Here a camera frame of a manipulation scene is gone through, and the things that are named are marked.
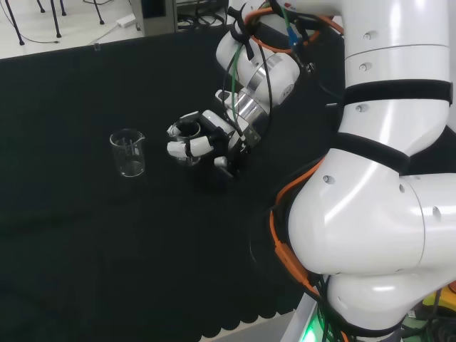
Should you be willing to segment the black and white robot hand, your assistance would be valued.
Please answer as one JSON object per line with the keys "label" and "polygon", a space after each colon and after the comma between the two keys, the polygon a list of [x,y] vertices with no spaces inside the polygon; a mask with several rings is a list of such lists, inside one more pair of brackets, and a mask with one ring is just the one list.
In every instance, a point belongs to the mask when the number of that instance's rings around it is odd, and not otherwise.
{"label": "black and white robot hand", "polygon": [[167,153],[178,163],[193,167],[209,158],[225,177],[239,176],[250,150],[261,136],[245,119],[224,119],[211,110],[188,113],[167,129]]}

